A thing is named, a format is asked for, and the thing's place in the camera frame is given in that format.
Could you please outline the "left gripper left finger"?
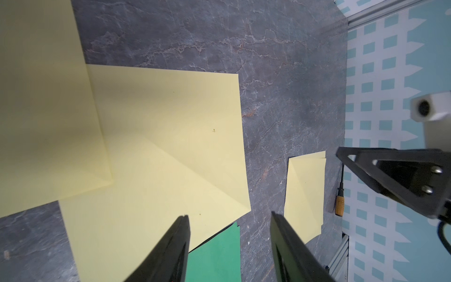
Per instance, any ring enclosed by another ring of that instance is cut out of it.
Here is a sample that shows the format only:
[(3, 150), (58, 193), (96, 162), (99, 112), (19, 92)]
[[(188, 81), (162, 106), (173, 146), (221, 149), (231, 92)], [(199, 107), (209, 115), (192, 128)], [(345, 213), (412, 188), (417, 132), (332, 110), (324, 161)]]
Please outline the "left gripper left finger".
[(189, 243), (189, 217), (180, 216), (125, 282), (185, 281)]

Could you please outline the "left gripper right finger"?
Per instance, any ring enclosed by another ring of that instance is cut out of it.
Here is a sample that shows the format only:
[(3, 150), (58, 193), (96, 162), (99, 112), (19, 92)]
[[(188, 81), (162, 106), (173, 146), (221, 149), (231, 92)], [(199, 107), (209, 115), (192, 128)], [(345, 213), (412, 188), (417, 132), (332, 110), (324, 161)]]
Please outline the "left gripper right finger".
[(271, 213), (271, 248), (279, 282), (332, 282), (283, 215)]

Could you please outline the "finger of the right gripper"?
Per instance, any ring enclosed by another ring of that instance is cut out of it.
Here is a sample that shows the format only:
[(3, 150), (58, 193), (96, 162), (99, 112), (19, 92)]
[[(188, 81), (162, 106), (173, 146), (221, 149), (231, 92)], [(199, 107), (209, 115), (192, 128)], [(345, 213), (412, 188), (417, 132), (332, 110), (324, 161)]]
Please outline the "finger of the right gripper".
[(451, 218), (451, 154), (340, 147), (337, 158), (376, 193), (431, 218)]

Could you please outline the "yellow paper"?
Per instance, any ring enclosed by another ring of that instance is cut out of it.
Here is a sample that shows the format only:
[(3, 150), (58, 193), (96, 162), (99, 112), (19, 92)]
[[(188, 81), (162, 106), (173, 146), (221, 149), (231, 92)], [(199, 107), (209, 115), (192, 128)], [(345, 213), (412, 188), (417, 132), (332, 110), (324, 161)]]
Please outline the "yellow paper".
[(1, 216), (111, 184), (70, 1), (1, 2)]
[(325, 152), (288, 160), (284, 217), (304, 243), (321, 234), (324, 223)]
[(194, 249), (251, 210), (238, 75), (88, 73), (114, 181), (59, 203), (81, 281), (124, 281), (179, 216)]

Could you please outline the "small green paper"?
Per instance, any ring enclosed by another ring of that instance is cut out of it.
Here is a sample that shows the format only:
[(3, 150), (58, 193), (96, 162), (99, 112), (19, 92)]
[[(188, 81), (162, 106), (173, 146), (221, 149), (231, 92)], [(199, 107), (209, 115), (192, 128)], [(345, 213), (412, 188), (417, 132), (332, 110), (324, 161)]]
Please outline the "small green paper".
[(187, 282), (240, 282), (240, 227), (234, 223), (191, 251)]

